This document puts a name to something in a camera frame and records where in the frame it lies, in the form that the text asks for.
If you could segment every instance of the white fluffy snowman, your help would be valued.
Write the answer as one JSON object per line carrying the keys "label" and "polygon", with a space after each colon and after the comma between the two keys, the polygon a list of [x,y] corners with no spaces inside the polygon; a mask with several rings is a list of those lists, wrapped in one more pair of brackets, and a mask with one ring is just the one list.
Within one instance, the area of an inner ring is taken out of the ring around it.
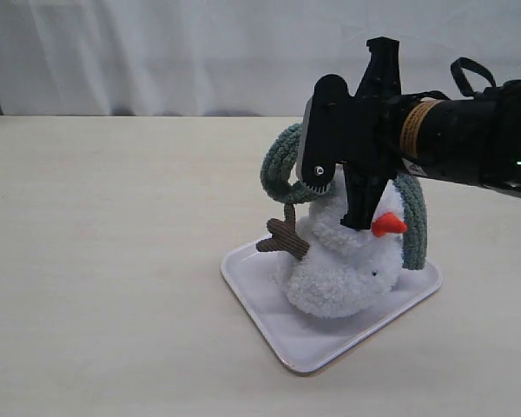
{"label": "white fluffy snowman", "polygon": [[[274,237],[257,244],[261,251],[278,251],[276,280],[289,302],[305,313],[323,318],[356,314],[398,280],[407,226],[402,197],[393,182],[380,199],[371,230],[342,226],[346,212],[345,179],[338,166],[332,193],[311,202],[308,215],[297,224],[293,206],[287,206],[284,222],[268,223]],[[282,245],[281,239],[288,243]]]}

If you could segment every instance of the orange carrot nose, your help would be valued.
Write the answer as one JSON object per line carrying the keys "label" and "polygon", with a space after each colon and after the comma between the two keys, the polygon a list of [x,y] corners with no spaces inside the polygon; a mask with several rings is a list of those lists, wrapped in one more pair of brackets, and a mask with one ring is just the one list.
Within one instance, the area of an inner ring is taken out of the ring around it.
{"label": "orange carrot nose", "polygon": [[407,225],[403,223],[394,213],[386,213],[373,223],[373,235],[382,237],[386,233],[405,233]]}

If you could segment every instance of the black strap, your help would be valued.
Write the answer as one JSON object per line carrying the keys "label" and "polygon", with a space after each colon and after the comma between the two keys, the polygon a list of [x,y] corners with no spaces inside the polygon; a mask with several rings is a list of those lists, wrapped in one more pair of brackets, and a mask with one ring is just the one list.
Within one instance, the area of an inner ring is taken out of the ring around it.
{"label": "black strap", "polygon": [[474,97],[477,96],[478,93],[472,89],[463,70],[468,70],[482,76],[493,88],[496,87],[496,81],[492,73],[480,63],[476,63],[469,58],[461,57],[457,59],[450,66],[450,70],[452,71],[453,80],[458,85],[459,91],[461,91],[461,94],[465,97]]}

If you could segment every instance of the fuzzy white fabric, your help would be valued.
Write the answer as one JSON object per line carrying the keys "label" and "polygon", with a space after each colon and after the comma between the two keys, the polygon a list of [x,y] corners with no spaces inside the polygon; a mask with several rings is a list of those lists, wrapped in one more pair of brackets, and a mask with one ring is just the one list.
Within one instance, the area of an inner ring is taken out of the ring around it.
{"label": "fuzzy white fabric", "polygon": [[[312,202],[297,221],[298,235],[311,245],[301,261],[278,253],[276,279],[289,302],[323,318],[353,315],[374,304],[396,283],[403,265],[402,235],[376,237],[370,230],[341,226],[347,211],[343,170],[334,177],[335,190]],[[404,220],[398,190],[389,182],[373,219],[392,212]]]}

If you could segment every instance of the green knitted scarf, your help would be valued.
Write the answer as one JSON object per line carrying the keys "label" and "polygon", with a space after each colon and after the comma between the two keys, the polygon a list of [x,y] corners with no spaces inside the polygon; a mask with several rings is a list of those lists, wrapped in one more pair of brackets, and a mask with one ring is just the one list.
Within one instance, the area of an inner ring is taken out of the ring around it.
{"label": "green knitted scarf", "polygon": [[[322,195],[313,193],[297,181],[293,185],[289,178],[299,149],[301,123],[284,130],[268,150],[260,170],[260,183],[268,196],[283,204],[313,202]],[[425,267],[427,247],[427,215],[425,198],[419,180],[410,175],[399,174],[393,181],[402,196],[407,232],[403,239],[403,267],[419,270]],[[333,183],[326,191],[333,192]]]}

